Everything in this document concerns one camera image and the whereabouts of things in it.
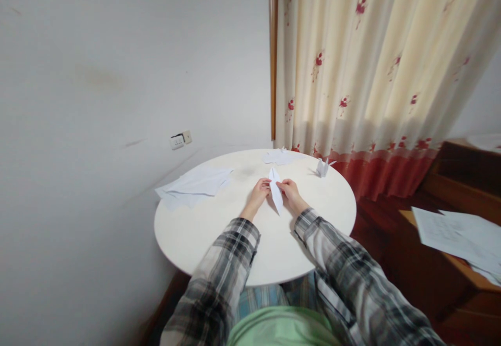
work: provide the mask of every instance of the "white round table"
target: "white round table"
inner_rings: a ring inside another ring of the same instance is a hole
[[[155,214],[155,236],[160,249],[177,268],[192,275],[210,245],[235,217],[240,215],[252,188],[275,167],[281,180],[297,183],[304,200],[338,230],[350,235],[355,224],[356,203],[347,181],[332,167],[327,176],[316,174],[318,159],[297,152],[303,159],[288,165],[264,164],[261,156],[269,149],[244,150],[204,162],[216,168],[233,168],[230,184],[194,209],[181,206],[171,212],[160,202]],[[315,268],[309,253],[295,237],[296,217],[284,199],[279,216],[271,196],[254,218],[261,240],[247,286],[290,281]]]

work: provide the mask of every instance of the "plaid shirt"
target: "plaid shirt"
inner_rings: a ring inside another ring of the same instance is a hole
[[[343,344],[444,345],[358,242],[312,208],[294,229],[317,262],[318,299]],[[161,345],[226,343],[259,238],[248,220],[230,222],[194,272]]]

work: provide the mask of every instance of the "blue plaid shorts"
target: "blue plaid shorts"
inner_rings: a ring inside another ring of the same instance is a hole
[[[271,306],[304,307],[317,311],[315,271],[286,283],[245,288],[240,295],[235,324],[252,312]]]

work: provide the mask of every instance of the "wooden window frame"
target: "wooden window frame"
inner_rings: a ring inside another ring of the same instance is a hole
[[[270,0],[271,140],[276,135],[278,0]]]

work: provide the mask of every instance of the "person's left hand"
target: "person's left hand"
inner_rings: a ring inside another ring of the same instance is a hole
[[[252,222],[257,210],[263,204],[263,201],[265,201],[266,196],[271,193],[270,182],[271,180],[268,178],[261,178],[257,181],[257,184],[254,186],[250,194],[250,199],[240,214],[240,217],[248,219]]]

